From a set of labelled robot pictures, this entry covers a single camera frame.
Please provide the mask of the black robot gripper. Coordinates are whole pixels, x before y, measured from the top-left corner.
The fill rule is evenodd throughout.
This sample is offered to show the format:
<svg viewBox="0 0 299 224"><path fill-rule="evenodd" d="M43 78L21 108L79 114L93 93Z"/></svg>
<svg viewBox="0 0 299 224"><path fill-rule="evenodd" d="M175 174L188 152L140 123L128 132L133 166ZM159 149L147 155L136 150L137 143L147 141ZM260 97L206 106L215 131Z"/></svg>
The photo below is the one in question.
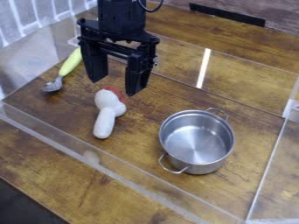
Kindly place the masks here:
<svg viewBox="0 0 299 224"><path fill-rule="evenodd" d="M145 87L156 64L155 48L160 39L145 31L145 0L97 0L97 20L77 20L79 45L89 80L108 75L108 55L127 60L125 94Z"/></svg>

